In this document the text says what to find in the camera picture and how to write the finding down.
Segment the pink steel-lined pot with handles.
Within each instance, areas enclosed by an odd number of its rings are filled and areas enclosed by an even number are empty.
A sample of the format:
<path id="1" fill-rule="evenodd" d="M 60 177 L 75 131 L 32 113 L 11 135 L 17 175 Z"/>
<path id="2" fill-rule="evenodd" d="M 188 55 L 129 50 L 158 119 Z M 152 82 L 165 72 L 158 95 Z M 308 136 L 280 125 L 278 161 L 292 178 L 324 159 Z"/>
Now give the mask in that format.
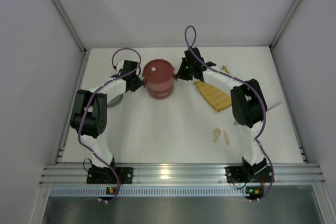
<path id="1" fill-rule="evenodd" d="M 173 85 L 175 68 L 167 60 L 154 59 L 144 66 L 142 75 L 149 89 L 162 91 Z"/>

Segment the metal tongs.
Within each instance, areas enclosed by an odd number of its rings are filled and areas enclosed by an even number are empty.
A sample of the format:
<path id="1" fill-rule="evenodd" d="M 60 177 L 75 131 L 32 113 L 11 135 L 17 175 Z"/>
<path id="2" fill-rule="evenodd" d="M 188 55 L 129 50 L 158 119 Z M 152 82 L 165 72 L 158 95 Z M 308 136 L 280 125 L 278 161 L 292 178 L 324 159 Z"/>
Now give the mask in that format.
<path id="1" fill-rule="evenodd" d="M 277 103 L 273 104 L 271 107 L 268 108 L 268 111 L 270 111 L 270 110 L 276 108 L 276 107 L 279 106 L 281 103 L 282 103 L 282 102 L 280 101 L 280 102 L 277 102 Z M 239 125 L 239 124 L 238 124 L 237 121 L 234 121 L 234 125 L 237 126 L 237 125 Z"/>

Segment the dark red lid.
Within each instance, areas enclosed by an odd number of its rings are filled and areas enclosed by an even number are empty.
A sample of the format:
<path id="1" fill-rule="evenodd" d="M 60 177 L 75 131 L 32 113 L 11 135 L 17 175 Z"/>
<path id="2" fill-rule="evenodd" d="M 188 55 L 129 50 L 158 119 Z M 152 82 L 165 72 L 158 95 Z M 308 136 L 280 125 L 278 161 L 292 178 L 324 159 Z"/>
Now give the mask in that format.
<path id="1" fill-rule="evenodd" d="M 149 61 L 143 69 L 143 77 L 148 82 L 162 83 L 174 76 L 174 67 L 167 60 L 154 59 Z"/>

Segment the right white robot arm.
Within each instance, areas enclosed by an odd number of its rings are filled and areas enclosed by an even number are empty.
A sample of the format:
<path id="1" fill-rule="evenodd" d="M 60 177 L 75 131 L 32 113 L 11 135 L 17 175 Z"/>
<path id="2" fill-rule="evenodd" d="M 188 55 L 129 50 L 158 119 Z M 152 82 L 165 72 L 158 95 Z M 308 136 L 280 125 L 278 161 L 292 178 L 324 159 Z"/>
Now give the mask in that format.
<path id="1" fill-rule="evenodd" d="M 269 161 L 259 140 L 266 125 L 267 105 L 258 81 L 243 81 L 220 70 L 213 62 L 205 63 L 196 47 L 188 47 L 184 54 L 177 72 L 178 79 L 197 79 L 230 96 L 233 117 L 238 124 L 238 138 L 242 142 L 243 157 L 240 166 L 227 172 L 227 178 L 232 184 L 252 182 L 267 168 Z"/>

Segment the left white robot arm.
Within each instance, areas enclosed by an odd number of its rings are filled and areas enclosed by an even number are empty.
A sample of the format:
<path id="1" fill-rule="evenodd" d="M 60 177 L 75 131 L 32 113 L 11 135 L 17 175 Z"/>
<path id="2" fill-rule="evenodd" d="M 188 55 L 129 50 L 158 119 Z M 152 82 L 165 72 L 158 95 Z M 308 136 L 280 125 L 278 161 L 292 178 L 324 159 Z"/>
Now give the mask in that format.
<path id="1" fill-rule="evenodd" d="M 91 153 L 88 184 L 116 184 L 119 181 L 114 156 L 108 149 L 104 133 L 108 122 L 108 103 L 124 93 L 136 91 L 143 85 L 136 61 L 121 60 L 117 74 L 90 90 L 80 89 L 75 96 L 70 126 L 78 134 L 78 142 Z"/>

